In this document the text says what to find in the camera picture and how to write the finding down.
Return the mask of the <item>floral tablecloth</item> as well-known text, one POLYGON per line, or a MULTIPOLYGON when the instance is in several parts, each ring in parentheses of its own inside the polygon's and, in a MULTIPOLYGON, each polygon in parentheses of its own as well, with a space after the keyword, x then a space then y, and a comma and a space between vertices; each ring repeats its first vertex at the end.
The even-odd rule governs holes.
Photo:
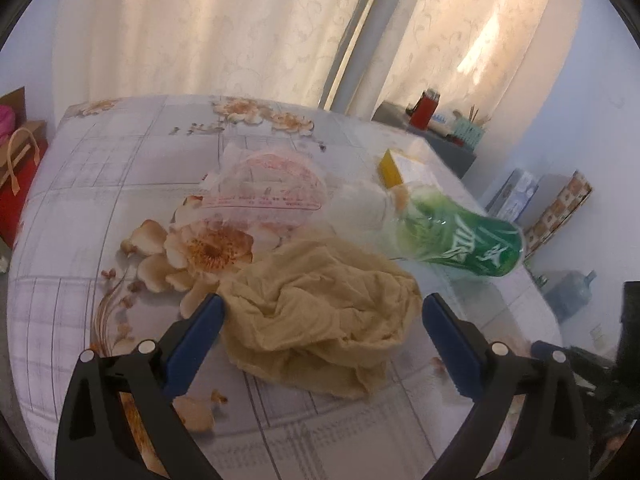
POLYGON ((48 474, 81 352, 118 356, 190 320, 224 327, 178 429, 226 479, 420 479, 472 402, 421 321, 439 294, 525 356, 558 323, 420 138, 377 122, 221 96, 66 110, 11 260, 9 352, 48 474))

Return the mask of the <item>patterned cardboard box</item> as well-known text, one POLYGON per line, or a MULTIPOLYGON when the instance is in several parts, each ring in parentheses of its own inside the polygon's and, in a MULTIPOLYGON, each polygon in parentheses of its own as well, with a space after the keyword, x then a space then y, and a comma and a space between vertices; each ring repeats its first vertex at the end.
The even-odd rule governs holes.
POLYGON ((525 259, 570 221, 592 191, 592 185, 578 170, 570 177, 546 174, 540 179, 536 192, 518 217, 526 241, 525 259))

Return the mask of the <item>clear red-printed plastic bag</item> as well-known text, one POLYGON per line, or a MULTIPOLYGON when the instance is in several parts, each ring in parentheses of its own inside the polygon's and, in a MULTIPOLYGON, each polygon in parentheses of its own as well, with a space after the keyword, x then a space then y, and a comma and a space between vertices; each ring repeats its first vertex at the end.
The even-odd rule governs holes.
POLYGON ((298 228, 328 201, 324 171, 289 148, 250 151, 229 144, 202 182, 204 219, 298 228))

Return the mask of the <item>red paper gift bag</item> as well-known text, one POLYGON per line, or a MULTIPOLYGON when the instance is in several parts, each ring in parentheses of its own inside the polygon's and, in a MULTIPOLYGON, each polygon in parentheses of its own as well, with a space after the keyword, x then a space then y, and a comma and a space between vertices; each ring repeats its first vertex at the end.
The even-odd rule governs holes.
POLYGON ((25 122, 1 145, 1 239, 12 248, 21 231, 21 214, 48 148, 44 122, 25 122))

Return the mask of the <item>tan paper napkin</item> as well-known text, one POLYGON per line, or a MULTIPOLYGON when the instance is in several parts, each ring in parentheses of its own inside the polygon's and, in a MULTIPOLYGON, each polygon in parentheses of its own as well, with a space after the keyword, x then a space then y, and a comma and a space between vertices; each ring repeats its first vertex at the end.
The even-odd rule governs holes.
POLYGON ((299 238, 225 278, 229 360, 265 382, 372 396, 422 306, 414 277, 335 236, 299 238))

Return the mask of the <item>blue water jug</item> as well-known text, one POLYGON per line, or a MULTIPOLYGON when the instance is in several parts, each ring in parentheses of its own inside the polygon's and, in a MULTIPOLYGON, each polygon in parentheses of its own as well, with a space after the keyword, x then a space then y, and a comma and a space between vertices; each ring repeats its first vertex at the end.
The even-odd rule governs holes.
POLYGON ((591 284, 596 277, 596 271, 582 274, 575 270, 552 271, 546 275, 547 281, 541 293, 559 323, 565 322, 590 303, 591 284))

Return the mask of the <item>grey cabinet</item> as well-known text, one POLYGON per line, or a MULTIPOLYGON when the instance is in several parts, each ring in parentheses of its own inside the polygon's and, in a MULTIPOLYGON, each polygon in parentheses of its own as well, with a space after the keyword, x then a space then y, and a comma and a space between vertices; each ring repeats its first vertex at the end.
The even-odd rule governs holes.
POLYGON ((475 162, 476 155, 469 148, 454 143, 453 140, 445 138, 431 129, 420 130, 410 126, 409 116, 399 105, 384 101, 375 110, 372 120, 386 126, 406 130, 408 133, 423 138, 459 179, 465 176, 475 162))

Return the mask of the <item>yellow cardboard box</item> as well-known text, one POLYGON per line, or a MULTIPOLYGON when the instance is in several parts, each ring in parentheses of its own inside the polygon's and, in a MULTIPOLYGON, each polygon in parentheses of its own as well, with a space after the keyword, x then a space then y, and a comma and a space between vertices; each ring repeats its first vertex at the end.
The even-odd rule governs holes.
POLYGON ((385 151, 378 163, 378 173, 386 188, 394 188, 408 183, 439 187, 434 174, 424 162, 397 150, 385 151))

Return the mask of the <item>cream lace curtain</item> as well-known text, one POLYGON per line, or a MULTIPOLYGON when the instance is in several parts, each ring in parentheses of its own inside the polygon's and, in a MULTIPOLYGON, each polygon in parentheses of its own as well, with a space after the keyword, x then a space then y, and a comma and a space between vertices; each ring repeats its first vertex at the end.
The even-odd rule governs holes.
POLYGON ((434 89, 495 109, 548 0, 61 0, 54 109, 248 96, 369 118, 434 89))

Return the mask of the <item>brown cardboard box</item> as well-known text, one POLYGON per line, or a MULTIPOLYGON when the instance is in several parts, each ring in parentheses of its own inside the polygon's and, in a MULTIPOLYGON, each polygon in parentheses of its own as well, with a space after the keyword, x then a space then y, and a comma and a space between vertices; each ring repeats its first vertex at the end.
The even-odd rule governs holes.
POLYGON ((26 127, 35 136, 43 148, 48 147, 47 123, 44 120, 31 120, 27 116, 25 87, 17 88, 1 97, 1 104, 14 111, 15 127, 26 127))

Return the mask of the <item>red thermos flask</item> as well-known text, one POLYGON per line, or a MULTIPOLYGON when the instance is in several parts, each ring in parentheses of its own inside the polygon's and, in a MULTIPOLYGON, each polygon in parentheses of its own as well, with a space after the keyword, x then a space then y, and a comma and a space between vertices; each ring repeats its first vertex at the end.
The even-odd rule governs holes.
POLYGON ((412 109, 409 125, 420 130, 426 129, 435 110, 437 110, 439 99, 440 94, 437 90, 429 88, 423 91, 416 106, 412 109))

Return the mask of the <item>green plastic bottle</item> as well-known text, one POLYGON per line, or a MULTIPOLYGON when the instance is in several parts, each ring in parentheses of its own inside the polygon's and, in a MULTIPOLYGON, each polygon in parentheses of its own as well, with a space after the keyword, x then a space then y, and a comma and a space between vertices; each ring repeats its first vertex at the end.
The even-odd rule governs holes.
POLYGON ((386 191, 386 206, 380 247, 393 258, 501 278, 525 256, 518 226, 477 214, 434 185, 396 185, 386 191))

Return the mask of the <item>teal utensil holder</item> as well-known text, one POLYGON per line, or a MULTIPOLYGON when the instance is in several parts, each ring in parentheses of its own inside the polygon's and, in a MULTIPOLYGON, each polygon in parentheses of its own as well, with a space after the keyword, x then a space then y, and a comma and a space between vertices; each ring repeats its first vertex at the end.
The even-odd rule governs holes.
POLYGON ((485 130, 482 126, 471 122, 468 118, 457 115, 456 120, 452 124, 451 134, 454 138, 463 142, 463 144, 471 151, 477 148, 480 140, 483 139, 485 130))

